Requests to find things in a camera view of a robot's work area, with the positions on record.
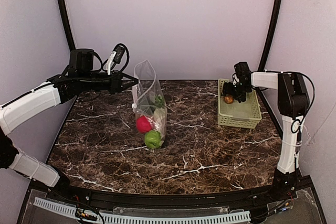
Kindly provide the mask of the clear zip top bag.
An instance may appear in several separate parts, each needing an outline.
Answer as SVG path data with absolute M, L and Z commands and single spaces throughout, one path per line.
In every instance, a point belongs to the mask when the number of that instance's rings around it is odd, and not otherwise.
M 147 148 L 160 149 L 166 137 L 167 106 L 157 74 L 148 60 L 134 67 L 138 83 L 132 87 L 136 128 Z

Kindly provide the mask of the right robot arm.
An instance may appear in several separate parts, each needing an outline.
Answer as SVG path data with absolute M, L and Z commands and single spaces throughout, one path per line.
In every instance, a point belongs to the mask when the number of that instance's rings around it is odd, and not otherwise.
M 234 68 L 232 81 L 220 85 L 219 96 L 226 103 L 245 102 L 247 94 L 256 88 L 277 90 L 283 134 L 269 195 L 272 199 L 285 198 L 297 186 L 303 124 L 313 104 L 305 84 L 307 76 L 295 71 L 252 72 L 246 62 L 239 62 Z

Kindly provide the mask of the green apple toy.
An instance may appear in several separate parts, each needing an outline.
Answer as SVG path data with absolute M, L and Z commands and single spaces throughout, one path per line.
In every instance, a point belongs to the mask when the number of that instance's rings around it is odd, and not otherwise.
M 151 130 L 147 132 L 144 136 L 144 142 L 145 145 L 149 149 L 157 149 L 160 148 L 160 142 L 161 142 L 161 134 L 159 131 Z

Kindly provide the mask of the red pepper toy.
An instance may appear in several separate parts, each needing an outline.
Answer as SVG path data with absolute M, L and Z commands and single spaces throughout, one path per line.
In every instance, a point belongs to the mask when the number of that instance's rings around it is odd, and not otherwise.
M 146 133 L 153 129 L 152 124 L 149 122 L 145 115 L 142 115 L 136 120 L 136 128 L 140 133 Z

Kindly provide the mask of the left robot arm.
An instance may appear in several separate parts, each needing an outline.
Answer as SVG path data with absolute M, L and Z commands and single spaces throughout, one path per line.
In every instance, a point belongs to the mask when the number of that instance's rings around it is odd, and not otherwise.
M 122 57 L 129 60 L 129 50 L 119 43 L 99 69 L 93 68 L 93 61 L 100 56 L 92 49 L 75 49 L 70 53 L 69 64 L 61 74 L 46 80 L 38 87 L 1 105 L 1 168 L 37 180 L 49 188 L 66 187 L 69 179 L 38 159 L 27 155 L 16 147 L 9 138 L 11 132 L 34 116 L 64 104 L 84 91 L 108 91 L 120 93 L 136 84 L 138 79 L 124 73 L 127 63 L 120 70 Z

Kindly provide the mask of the brown potato toy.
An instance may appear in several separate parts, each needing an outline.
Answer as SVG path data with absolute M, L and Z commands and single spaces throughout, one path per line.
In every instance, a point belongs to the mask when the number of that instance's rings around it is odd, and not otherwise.
M 234 97 L 232 95 L 226 95 L 226 96 L 224 96 L 223 100 L 224 100 L 224 102 L 226 104 L 232 104 L 235 101 L 235 99 L 234 99 Z

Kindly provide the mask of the dark green pepper toy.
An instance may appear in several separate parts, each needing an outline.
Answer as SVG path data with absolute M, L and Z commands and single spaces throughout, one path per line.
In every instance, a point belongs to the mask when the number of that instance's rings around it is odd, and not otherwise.
M 152 114 L 156 109 L 155 104 L 152 101 L 142 100 L 139 103 L 139 110 L 144 114 Z

